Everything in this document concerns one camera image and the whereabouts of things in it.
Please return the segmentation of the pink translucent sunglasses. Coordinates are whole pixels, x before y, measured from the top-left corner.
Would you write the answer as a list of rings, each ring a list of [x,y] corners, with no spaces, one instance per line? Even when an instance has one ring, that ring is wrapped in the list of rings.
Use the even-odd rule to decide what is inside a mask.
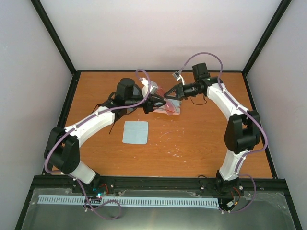
[[[165,91],[162,87],[159,87],[157,92],[156,92],[159,96],[163,97],[165,94]],[[176,113],[176,107],[174,106],[174,104],[169,100],[169,99],[164,99],[165,104],[158,104],[155,107],[154,112],[157,113],[163,113],[163,114],[167,114],[167,115],[174,115]]]

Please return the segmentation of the pink glasses case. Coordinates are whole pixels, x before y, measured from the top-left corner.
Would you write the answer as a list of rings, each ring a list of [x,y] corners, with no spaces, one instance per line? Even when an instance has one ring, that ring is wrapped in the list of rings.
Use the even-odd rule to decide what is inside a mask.
[[[172,100],[172,99],[169,99],[173,104],[174,106],[176,107],[176,113],[174,115],[179,115],[180,114],[180,107],[181,107],[181,101],[177,101],[177,100]]]

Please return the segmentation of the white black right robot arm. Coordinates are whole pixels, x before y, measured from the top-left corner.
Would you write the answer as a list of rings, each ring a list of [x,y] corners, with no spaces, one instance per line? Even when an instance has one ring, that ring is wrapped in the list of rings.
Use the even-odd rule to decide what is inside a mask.
[[[226,117],[224,142],[227,153],[217,171],[214,186],[217,193],[226,194],[238,185],[239,171],[247,153],[260,142],[260,116],[257,111],[250,111],[242,106],[229,93],[219,77],[210,76],[205,63],[194,65],[192,72],[193,83],[179,83],[167,91],[164,97],[181,101],[202,94],[213,101]]]

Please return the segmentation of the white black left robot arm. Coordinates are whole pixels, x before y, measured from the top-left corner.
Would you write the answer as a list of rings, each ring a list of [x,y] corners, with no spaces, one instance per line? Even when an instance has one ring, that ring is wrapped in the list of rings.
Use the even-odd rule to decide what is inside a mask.
[[[54,127],[44,153],[45,171],[52,173],[48,168],[52,165],[58,172],[82,181],[89,193],[96,192],[100,187],[98,173],[81,161],[80,147],[98,131],[125,116],[129,109],[142,108],[147,114],[155,107],[165,105],[156,93],[159,89],[156,82],[141,78],[141,83],[142,88],[133,79],[122,78],[116,91],[105,102],[99,103],[90,115],[71,126]]]

